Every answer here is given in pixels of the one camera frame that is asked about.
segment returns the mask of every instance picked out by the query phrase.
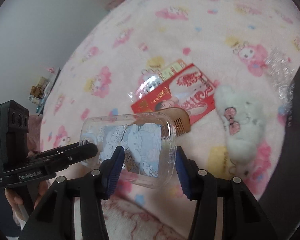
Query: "wooden comb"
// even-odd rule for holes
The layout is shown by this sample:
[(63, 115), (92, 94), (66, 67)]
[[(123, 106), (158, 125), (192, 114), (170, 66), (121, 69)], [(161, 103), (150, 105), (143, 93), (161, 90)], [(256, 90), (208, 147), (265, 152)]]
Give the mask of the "wooden comb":
[(186, 110), (178, 107), (170, 107), (158, 112), (167, 115), (173, 120), (177, 136), (190, 132), (190, 118)]

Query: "white wall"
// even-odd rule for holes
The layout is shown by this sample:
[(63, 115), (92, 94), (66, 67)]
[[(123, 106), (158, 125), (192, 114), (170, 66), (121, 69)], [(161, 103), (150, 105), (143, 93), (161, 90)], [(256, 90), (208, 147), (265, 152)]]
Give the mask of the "white wall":
[(47, 67), (62, 68), (111, 0), (5, 0), (0, 7), (0, 104), (27, 100)]

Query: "silver screw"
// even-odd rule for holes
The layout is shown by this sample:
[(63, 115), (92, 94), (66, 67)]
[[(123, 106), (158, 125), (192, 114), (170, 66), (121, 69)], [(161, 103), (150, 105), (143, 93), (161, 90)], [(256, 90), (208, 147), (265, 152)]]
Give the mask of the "silver screw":
[(99, 170), (93, 170), (93, 171), (91, 171), (91, 175), (92, 176), (97, 176), (97, 175), (99, 175), (100, 174), (100, 171)]
[(233, 177), (234, 183), (241, 183), (241, 179), (239, 177)]
[(57, 177), (57, 179), (56, 179), (56, 181), (57, 181), (58, 183), (62, 183), (62, 182), (64, 182), (65, 180), (66, 180), (66, 178), (65, 178), (64, 176)]
[(199, 174), (200, 176), (206, 176), (208, 173), (207, 173), (206, 170), (198, 170), (198, 174)]

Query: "transparent phone case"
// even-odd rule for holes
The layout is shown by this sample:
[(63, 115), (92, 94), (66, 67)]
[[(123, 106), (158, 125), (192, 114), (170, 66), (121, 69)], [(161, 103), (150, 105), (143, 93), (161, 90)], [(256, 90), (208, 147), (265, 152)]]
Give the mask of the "transparent phone case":
[(158, 188), (172, 176), (175, 141), (176, 130), (171, 119), (153, 112), (88, 118), (79, 143), (97, 145), (97, 156), (83, 162), (92, 169), (111, 158), (117, 146), (122, 146), (125, 160), (120, 177), (137, 185)]

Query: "plush toy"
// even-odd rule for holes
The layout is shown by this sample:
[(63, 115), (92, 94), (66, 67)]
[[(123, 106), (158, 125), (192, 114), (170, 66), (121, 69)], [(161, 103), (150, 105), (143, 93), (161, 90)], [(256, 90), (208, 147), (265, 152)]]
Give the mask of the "plush toy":
[(246, 165), (257, 153), (265, 131), (265, 117), (259, 101), (244, 92), (220, 85), (214, 94), (216, 110), (226, 131), (226, 146), (233, 163)]

